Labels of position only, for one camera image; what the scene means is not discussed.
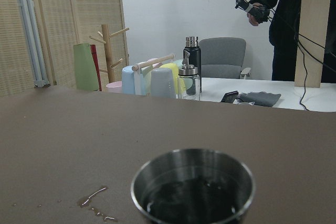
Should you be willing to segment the person hand with controller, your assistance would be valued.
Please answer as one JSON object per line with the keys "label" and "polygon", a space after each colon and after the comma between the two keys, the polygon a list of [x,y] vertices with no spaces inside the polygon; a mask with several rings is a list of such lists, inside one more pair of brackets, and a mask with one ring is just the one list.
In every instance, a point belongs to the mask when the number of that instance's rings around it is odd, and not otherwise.
{"label": "person hand with controller", "polygon": [[[264,8],[265,6],[261,3],[253,3],[253,7],[261,7],[261,8]],[[248,18],[248,21],[249,23],[252,25],[252,26],[259,26],[259,24],[262,24],[263,22],[259,21],[254,15],[250,14],[250,13],[247,13],[247,18]]]}

